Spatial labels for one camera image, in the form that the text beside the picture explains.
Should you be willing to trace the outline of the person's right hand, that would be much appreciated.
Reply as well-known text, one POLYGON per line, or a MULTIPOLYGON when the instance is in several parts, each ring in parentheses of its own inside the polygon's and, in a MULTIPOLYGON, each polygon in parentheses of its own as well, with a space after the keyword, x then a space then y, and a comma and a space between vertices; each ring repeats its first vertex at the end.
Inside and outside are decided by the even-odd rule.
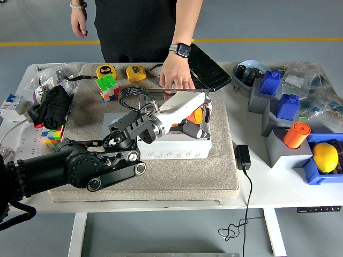
POLYGON ((87 13, 85 9, 72 9, 70 20, 72 31, 75 35, 80 38, 87 36, 87 13))

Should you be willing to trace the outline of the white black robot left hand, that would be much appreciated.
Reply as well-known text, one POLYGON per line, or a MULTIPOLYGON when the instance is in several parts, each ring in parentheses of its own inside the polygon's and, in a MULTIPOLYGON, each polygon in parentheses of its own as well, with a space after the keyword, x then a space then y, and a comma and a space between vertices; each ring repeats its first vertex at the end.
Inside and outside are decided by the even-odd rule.
POLYGON ((177 92, 159 110, 150 117, 157 137, 164 136, 172 127, 195 139, 211 137, 200 128, 202 122, 210 121, 212 113, 212 101, 205 92, 177 92))

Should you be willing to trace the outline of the person's left hand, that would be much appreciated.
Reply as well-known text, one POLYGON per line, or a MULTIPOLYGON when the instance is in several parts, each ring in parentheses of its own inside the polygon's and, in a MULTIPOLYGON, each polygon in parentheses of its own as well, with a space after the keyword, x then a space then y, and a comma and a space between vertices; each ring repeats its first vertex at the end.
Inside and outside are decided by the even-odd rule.
POLYGON ((175 85, 176 89, 195 89, 188 60, 170 51, 162 65, 159 84, 165 89, 171 89, 172 85, 175 85))

